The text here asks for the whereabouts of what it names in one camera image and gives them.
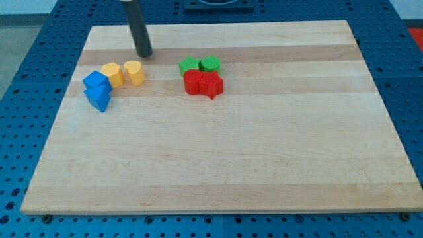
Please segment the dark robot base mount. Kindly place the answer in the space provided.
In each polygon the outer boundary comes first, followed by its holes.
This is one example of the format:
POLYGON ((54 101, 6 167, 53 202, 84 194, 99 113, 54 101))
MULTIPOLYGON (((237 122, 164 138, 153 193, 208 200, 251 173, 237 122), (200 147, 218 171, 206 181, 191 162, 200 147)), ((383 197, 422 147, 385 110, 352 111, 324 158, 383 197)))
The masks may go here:
POLYGON ((253 10, 253 0, 182 0, 185 11, 253 10))

